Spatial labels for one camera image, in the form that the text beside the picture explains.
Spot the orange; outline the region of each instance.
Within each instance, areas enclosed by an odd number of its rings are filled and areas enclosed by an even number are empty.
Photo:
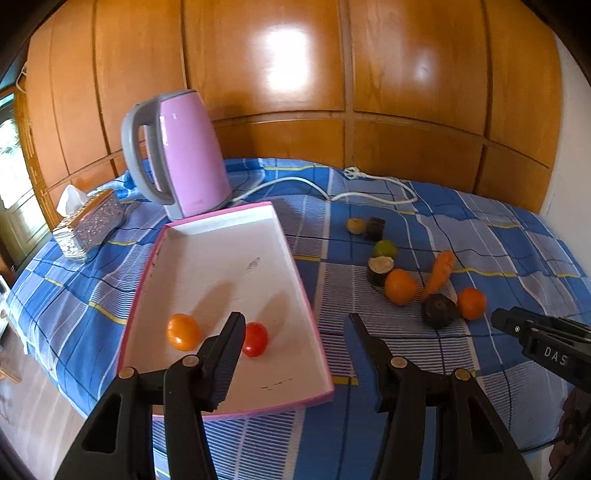
[[[402,268],[396,268],[386,277],[384,293],[396,305],[406,305],[417,296],[418,285],[410,273]]]
[[[466,320],[476,320],[484,315],[486,297],[474,287],[464,288],[457,296],[457,306]]]
[[[168,321],[166,338],[177,350],[182,352],[194,350],[201,339],[199,325],[190,315],[175,313]]]

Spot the blue plaid bedsheet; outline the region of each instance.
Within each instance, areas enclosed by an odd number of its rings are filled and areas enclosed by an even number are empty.
[[[230,182],[244,192],[282,176],[309,179],[329,194],[371,193],[407,198],[382,180],[346,180],[333,168],[296,160],[230,160]],[[129,179],[114,187],[123,200],[140,196]],[[473,372],[509,428],[528,449],[557,433],[568,385],[521,355],[516,339],[490,324],[497,307],[514,306],[588,323],[591,283],[568,247],[525,210],[432,184],[407,182],[419,200],[388,207],[359,197],[326,202],[300,182],[276,184],[247,199],[270,200],[277,210],[313,305],[336,386],[330,404],[246,420],[206,424],[220,478],[363,479],[375,462],[385,414],[365,403],[342,335],[349,312],[392,353],[422,368]],[[420,284],[437,252],[452,249],[457,263],[444,293],[453,300],[467,286],[488,298],[484,319],[433,330],[418,303],[397,307],[365,278],[372,245],[352,236],[350,217],[386,220],[384,237],[398,247],[396,266]],[[88,265],[64,259],[52,240],[35,256],[8,299],[26,350],[63,395],[88,415],[115,376],[125,322],[157,233],[167,222],[161,206],[126,204],[125,223]],[[427,424],[432,421],[427,416]],[[154,423],[155,464],[168,474],[162,423]]]

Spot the white tray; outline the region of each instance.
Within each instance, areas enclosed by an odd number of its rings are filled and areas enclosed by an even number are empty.
[[[217,335],[234,311],[247,323],[262,323],[269,344],[259,357],[240,355],[226,400],[204,418],[276,413],[332,399],[318,329],[271,202],[163,228],[135,295],[118,369],[160,370],[190,354],[167,342],[173,314],[192,315],[205,339]],[[161,407],[154,414],[162,415]]]

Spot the silver tissue box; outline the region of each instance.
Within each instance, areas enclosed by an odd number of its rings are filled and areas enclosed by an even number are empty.
[[[64,218],[53,229],[53,237],[65,257],[89,262],[107,235],[121,225],[124,212],[115,191],[103,190]]]

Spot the carrot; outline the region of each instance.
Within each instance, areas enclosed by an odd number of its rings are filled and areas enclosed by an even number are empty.
[[[451,250],[445,250],[437,256],[431,270],[431,277],[429,277],[429,281],[425,285],[423,293],[421,293],[421,301],[424,301],[429,295],[437,293],[445,286],[452,274],[455,262],[456,256]]]

